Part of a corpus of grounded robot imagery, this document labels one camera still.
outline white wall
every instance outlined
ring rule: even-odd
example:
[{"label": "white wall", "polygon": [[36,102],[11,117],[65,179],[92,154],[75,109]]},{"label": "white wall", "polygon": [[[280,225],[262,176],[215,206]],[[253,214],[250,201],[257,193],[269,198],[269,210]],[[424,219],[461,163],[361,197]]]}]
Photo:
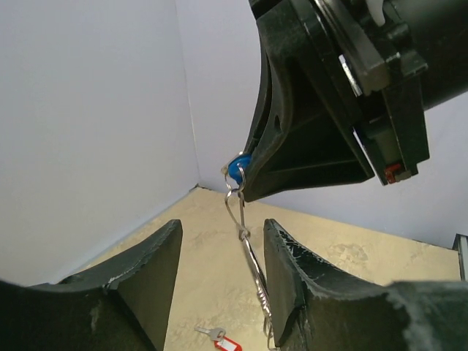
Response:
[{"label": "white wall", "polygon": [[[177,4],[201,184],[224,191],[219,169],[244,147],[257,99],[257,29],[247,1]],[[373,178],[265,202],[451,246],[456,233],[468,233],[467,107],[465,94],[427,112],[431,159],[408,181],[383,187]]]},{"label": "white wall", "polygon": [[172,0],[0,2],[0,279],[55,281],[198,181]]}]

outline keychain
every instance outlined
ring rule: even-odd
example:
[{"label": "keychain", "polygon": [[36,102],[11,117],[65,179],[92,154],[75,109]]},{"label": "keychain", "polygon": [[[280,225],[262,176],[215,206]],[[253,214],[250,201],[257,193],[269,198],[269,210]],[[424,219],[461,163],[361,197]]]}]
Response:
[{"label": "keychain", "polygon": [[237,342],[234,342],[226,336],[220,341],[215,341],[214,346],[222,351],[242,351],[242,347]]},{"label": "keychain", "polygon": [[[271,351],[276,351],[274,347],[270,347],[271,340],[273,339],[273,327],[271,324],[271,310],[270,310],[270,301],[268,300],[268,291],[266,288],[266,279],[265,274],[260,267],[260,264],[257,259],[252,245],[250,244],[250,231],[245,225],[244,218],[244,186],[246,182],[245,169],[249,166],[252,157],[249,154],[244,152],[239,153],[236,157],[231,159],[222,169],[221,172],[224,175],[224,180],[226,182],[227,194],[224,196],[224,204],[226,205],[227,212],[230,217],[233,219],[235,226],[238,230],[238,239],[242,243],[244,249],[244,254],[246,256],[247,264],[249,265],[252,277],[254,279],[255,287],[257,288],[257,298],[260,302],[260,306],[263,311],[264,320],[263,320],[263,333],[267,336],[267,348]],[[233,179],[237,184],[237,188],[233,188],[229,182],[228,178]],[[234,216],[233,211],[229,206],[229,199],[237,195],[239,199],[239,209],[240,209],[240,218],[238,221]]]}]

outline metal chain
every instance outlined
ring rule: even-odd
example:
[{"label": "metal chain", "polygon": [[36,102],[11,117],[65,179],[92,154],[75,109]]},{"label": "metal chain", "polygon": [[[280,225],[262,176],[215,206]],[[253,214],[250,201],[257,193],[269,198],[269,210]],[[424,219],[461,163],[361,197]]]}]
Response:
[{"label": "metal chain", "polygon": [[[247,264],[249,265],[250,271],[252,273],[252,278],[254,279],[255,287],[257,288],[257,299],[260,302],[260,306],[262,308],[264,320],[263,320],[263,333],[267,336],[267,348],[270,351],[279,351],[279,349],[275,347],[270,347],[271,341],[273,340],[273,326],[271,324],[271,309],[270,309],[270,301],[268,299],[268,291],[266,287],[266,279],[265,274],[263,273],[262,268],[257,259],[257,255],[255,254],[252,245],[250,244],[250,230],[245,225],[245,216],[244,216],[244,208],[245,208],[245,201],[244,201],[244,186],[246,183],[246,176],[244,169],[242,166],[237,164],[239,172],[242,176],[242,182],[238,188],[233,188],[227,178],[229,174],[227,172],[227,167],[224,166],[222,172],[224,174],[224,180],[226,181],[227,193],[224,196],[224,204],[226,205],[227,212],[229,213],[231,219],[234,221],[236,229],[238,230],[238,239],[242,243],[242,247],[244,249],[244,254],[246,256]],[[240,221],[237,220],[231,207],[229,206],[229,199],[233,196],[237,195],[239,199],[239,210],[240,210]]]}]

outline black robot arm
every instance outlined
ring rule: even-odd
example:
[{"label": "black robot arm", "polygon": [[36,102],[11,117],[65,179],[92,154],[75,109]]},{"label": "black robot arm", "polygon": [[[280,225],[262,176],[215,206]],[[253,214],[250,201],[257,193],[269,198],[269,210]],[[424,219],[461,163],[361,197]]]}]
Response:
[{"label": "black robot arm", "polygon": [[246,200],[365,181],[368,159],[384,185],[418,174],[424,111],[468,88],[468,1],[384,1],[383,20],[364,0],[250,5],[262,72]]}]

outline red plastic tag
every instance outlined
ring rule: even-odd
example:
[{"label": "red plastic tag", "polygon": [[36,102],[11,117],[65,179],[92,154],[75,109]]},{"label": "red plastic tag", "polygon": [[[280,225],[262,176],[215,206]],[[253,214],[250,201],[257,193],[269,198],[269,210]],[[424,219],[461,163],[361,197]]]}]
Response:
[{"label": "red plastic tag", "polygon": [[226,336],[221,341],[214,342],[215,348],[223,351],[242,351],[242,347]]}]

